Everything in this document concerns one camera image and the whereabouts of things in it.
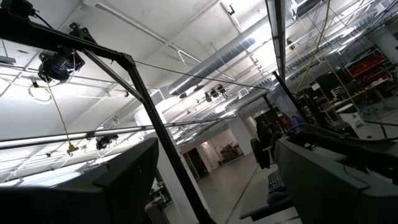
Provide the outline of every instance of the keyboard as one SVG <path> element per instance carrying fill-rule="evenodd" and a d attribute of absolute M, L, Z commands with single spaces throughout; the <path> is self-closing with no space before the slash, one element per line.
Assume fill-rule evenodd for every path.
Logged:
<path fill-rule="evenodd" d="M 279 172 L 275 171 L 268 176 L 268 194 L 284 192 L 285 185 L 280 178 Z"/>

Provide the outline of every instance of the floor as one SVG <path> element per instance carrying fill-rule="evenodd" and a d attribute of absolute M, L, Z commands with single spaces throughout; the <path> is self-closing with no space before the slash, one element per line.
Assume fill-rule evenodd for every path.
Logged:
<path fill-rule="evenodd" d="M 370 108 L 371 114 L 364 116 L 365 120 L 383 123 L 398 124 L 398 97 L 387 99 L 389 106 L 395 109 L 385 109 L 382 103 L 376 103 Z M 387 137 L 398 137 L 398 127 L 385 126 Z M 361 139 L 383 139 L 384 135 L 378 124 L 364 124 L 356 130 Z M 206 198 L 211 210 L 211 217 L 218 224 L 299 224 L 300 219 L 294 208 L 276 213 L 257 222 L 250 218 L 239 220 L 245 190 L 248 186 L 264 180 L 276 167 L 261 170 L 253 154 L 242 157 L 232 164 L 220 167 L 209 176 L 198 181 L 198 185 Z M 167 207 L 166 212 L 170 223 L 180 223 L 178 217 L 173 215 L 174 206 Z"/>

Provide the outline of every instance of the concrete floor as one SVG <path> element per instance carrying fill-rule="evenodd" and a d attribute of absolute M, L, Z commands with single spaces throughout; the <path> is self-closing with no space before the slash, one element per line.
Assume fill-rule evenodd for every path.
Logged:
<path fill-rule="evenodd" d="M 389 106 L 393 106 L 395 109 L 387 110 L 382 103 L 376 103 L 373 104 L 372 107 L 369 107 L 371 115 L 364 116 L 364 119 L 368 121 L 398 124 L 398 97 L 390 97 L 387 99 L 387 102 Z M 389 138 L 398 137 L 398 127 L 385 126 L 385 129 Z M 361 139 L 384 138 L 378 124 L 365 124 L 359 129 L 356 129 L 356 132 Z M 199 187 L 210 207 L 210 215 L 214 221 L 218 224 L 301 223 L 300 219 L 297 218 L 297 212 L 294 208 L 276 213 L 256 222 L 251 221 L 250 218 L 239 220 L 243 205 L 242 198 L 244 198 L 245 193 L 247 193 L 245 192 L 246 187 L 267 179 L 267 176 L 276 169 L 276 166 L 265 170 L 261 170 L 257 167 L 258 164 L 254 155 L 250 154 L 238 159 L 232 164 L 220 167 L 211 172 L 209 176 L 198 181 Z M 166 208 L 170 223 L 180 223 L 178 217 L 173 215 L 174 210 L 175 208 L 172 204 Z"/>

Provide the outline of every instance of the ceiling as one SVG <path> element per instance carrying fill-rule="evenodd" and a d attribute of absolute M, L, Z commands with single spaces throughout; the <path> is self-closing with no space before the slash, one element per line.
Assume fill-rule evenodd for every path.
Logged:
<path fill-rule="evenodd" d="M 179 72 L 190 71 L 257 21 L 267 17 L 264 0 L 109 0 L 100 2 L 95 0 L 84 2 L 80 0 L 30 0 L 30 2 L 56 29 L 68 32 L 68 25 L 77 22 L 82 27 L 87 27 L 100 45 L 130 54 L 138 62 Z M 370 2 L 372 1 L 332 0 L 330 8 L 336 14 L 329 13 L 325 37 L 330 39 L 342 30 L 347 30 L 342 21 L 355 24 L 372 13 L 372 9 L 377 9 L 380 2 L 388 1 L 376 0 L 368 4 Z M 232 16 L 228 14 L 231 10 L 229 6 L 236 11 Z M 286 22 L 286 37 L 295 43 L 295 51 L 286 49 L 287 65 L 299 58 L 297 54 L 305 55 L 315 48 L 314 40 L 317 40 L 319 36 L 316 28 L 322 28 L 325 12 L 325 4 L 320 3 L 308 12 L 308 16 L 304 15 L 300 20 Z M 311 31 L 311 35 L 308 35 L 307 29 Z M 235 83 L 245 85 L 255 85 L 260 80 L 271 78 L 269 74 L 276 69 L 276 64 L 274 48 L 270 41 L 269 23 L 255 31 L 252 36 L 256 40 L 255 45 L 218 69 L 218 71 L 227 70 L 224 76 L 213 72 L 208 78 L 215 77 L 229 82 L 235 80 Z M 10 41 L 4 41 L 4 43 L 8 56 L 16 59 L 15 66 L 32 70 L 22 72 L 0 65 L 0 76 L 18 85 L 30 86 L 32 84 L 30 77 L 36 76 L 32 71 L 40 65 L 40 60 L 37 58 L 40 49 Z M 328 55 L 327 50 L 322 50 L 318 55 Z M 4 56 L 3 52 L 4 49 L 0 45 L 0 54 Z M 253 54 L 253 56 L 245 58 L 247 54 Z M 91 131 L 101 125 L 105 128 L 137 125 L 134 112 L 142 110 L 142 106 L 139 106 L 132 96 L 125 97 L 121 86 L 115 84 L 104 71 L 83 54 L 80 55 L 86 65 L 75 73 L 70 82 L 53 87 L 53 93 L 68 132 Z M 103 60 L 116 73 L 129 81 L 127 73 L 117 63 Z M 304 62 L 296 69 L 299 70 L 305 65 Z M 137 69 L 153 95 L 157 92 L 163 94 L 165 87 L 183 76 L 139 63 Z M 294 73 L 295 70 L 287 70 L 287 77 Z M 44 82 L 38 83 L 41 86 L 45 85 Z M 184 100 L 178 96 L 164 95 L 165 99 L 157 105 L 157 109 L 164 114 L 166 122 L 203 119 L 214 112 L 217 106 L 220 107 L 227 101 L 219 97 L 212 103 L 207 103 L 204 100 L 205 92 L 220 83 L 203 80 L 200 84 L 205 87 L 197 92 L 193 92 L 194 87 L 190 88 L 187 91 L 188 97 Z M 239 90 L 245 88 L 228 83 L 223 83 L 223 85 L 229 96 L 235 96 Z M 48 93 L 39 91 L 36 94 L 46 97 Z M 0 80 L 0 120 L 1 126 L 7 127 L 0 129 L 0 140 L 64 133 L 62 122 L 52 101 L 38 102 L 29 95 L 27 88 L 10 85 L 4 80 Z M 70 164 L 83 162 L 81 163 L 83 166 L 85 161 L 98 161 L 105 155 L 123 152 L 141 140 L 141 133 L 123 134 L 114 145 L 101 152 L 95 149 L 95 141 L 74 141 L 76 146 L 85 149 L 79 150 L 73 157 L 66 154 L 67 144 L 65 143 L 2 150 L 0 151 L 0 183 L 51 169 L 59 169 L 61 166 L 67 167 Z M 49 152 L 52 154 L 51 157 L 46 156 Z"/>

